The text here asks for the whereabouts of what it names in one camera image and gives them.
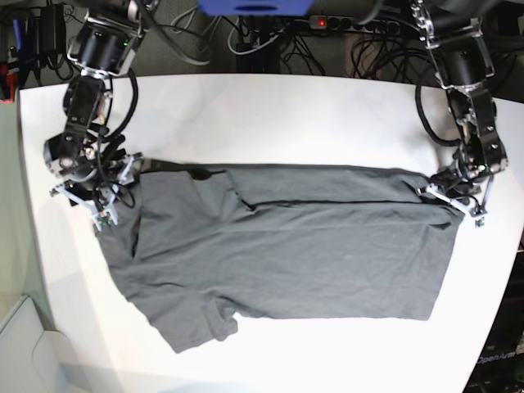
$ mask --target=gray fabric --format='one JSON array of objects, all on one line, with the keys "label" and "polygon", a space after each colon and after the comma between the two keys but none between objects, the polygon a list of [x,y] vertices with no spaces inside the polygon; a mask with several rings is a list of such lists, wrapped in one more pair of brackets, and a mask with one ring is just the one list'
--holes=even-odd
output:
[{"label": "gray fabric", "polygon": [[207,168],[143,174],[137,207],[97,235],[116,286],[174,350],[224,340],[235,312],[430,317],[463,215],[417,196],[422,175]]}]

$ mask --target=white table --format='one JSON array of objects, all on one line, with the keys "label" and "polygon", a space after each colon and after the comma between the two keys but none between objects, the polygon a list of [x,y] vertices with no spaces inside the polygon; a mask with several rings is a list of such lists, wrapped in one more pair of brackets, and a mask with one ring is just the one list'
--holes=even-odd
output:
[{"label": "white table", "polygon": [[[125,147],[151,158],[399,167],[431,175],[446,157],[422,129],[413,86],[293,75],[163,76],[139,85]],[[65,89],[22,92],[25,163],[52,313],[94,391],[174,391],[189,382],[235,382],[241,391],[463,390],[524,223],[523,105],[498,101],[511,166],[495,178],[486,226],[475,229],[467,219],[461,225],[429,321],[238,316],[238,334],[176,355],[116,290],[88,212],[48,194],[57,180],[43,163],[43,143],[63,130]],[[124,117],[130,91],[129,81],[115,81],[110,127]],[[427,89],[424,102],[434,128],[453,132],[444,93]]]}]

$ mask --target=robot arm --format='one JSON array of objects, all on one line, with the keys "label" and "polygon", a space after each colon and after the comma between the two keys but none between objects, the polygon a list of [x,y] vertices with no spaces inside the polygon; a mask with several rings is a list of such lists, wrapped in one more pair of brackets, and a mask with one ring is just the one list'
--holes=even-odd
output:
[{"label": "robot arm", "polygon": [[[156,9],[157,2],[145,3],[150,12]],[[117,199],[129,206],[134,203],[133,194],[124,191],[134,181],[141,156],[129,156],[119,146],[138,102],[138,85],[130,66],[146,32],[133,1],[111,1],[106,8],[89,9],[68,52],[81,75],[70,83],[64,97],[65,129],[44,147],[47,167],[65,180],[51,194],[62,194],[72,205],[88,208],[99,230],[118,223],[113,208]],[[133,100],[122,125],[111,132],[106,118],[111,112],[107,107],[111,108],[112,88],[106,81],[112,86],[111,78],[121,75],[131,80]]]},{"label": "robot arm", "polygon": [[[474,12],[486,11],[498,0],[410,1],[420,38],[447,92],[449,110],[460,133],[456,142],[442,141],[458,148],[453,164],[433,176],[431,184],[419,192],[440,198],[482,226],[494,175],[506,168],[508,160],[496,130],[495,104],[486,88],[486,79],[494,69]],[[90,4],[92,8],[68,54],[81,75],[71,82],[65,95],[65,129],[46,142],[44,155],[48,168],[65,180],[52,190],[52,195],[60,193],[71,204],[90,209],[101,229],[104,224],[118,223],[113,208],[117,199],[133,205],[133,195],[124,191],[134,182],[141,156],[129,156],[119,146],[138,100],[138,85],[129,67],[147,32],[140,9],[145,7],[153,13],[158,1],[142,0],[137,4],[135,0],[97,0]],[[133,103],[124,123],[111,133],[106,117],[111,111],[112,91],[106,81],[126,74],[133,86]],[[424,123],[421,106],[419,112]],[[488,187],[480,203],[474,194],[486,182]]]},{"label": "robot arm", "polygon": [[[433,3],[457,9],[469,1],[433,0]],[[492,5],[484,1],[473,7]],[[495,71],[482,38],[481,22],[477,17],[451,14],[424,0],[412,0],[413,17],[433,63],[436,78],[446,91],[449,111],[458,126],[460,139],[453,164],[431,178],[432,184],[419,190],[429,193],[471,215],[482,226],[486,202],[494,175],[504,170],[508,158],[496,128],[496,107],[486,80]],[[422,122],[429,125],[421,110],[420,87],[417,89],[418,110]],[[487,182],[484,200],[473,195]]]}]

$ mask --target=black power adapter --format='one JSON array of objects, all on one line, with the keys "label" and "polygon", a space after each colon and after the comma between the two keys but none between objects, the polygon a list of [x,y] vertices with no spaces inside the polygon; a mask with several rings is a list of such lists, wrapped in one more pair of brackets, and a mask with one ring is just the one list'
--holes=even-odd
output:
[{"label": "black power adapter", "polygon": [[47,56],[54,64],[59,54],[66,54],[66,22],[64,6],[52,4],[40,11],[40,55]]}]

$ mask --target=blue device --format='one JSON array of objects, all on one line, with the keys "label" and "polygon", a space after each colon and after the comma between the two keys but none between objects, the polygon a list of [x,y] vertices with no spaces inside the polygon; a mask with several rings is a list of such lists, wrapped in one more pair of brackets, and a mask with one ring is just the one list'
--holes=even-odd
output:
[{"label": "blue device", "polygon": [[304,15],[313,0],[199,0],[208,15]]}]

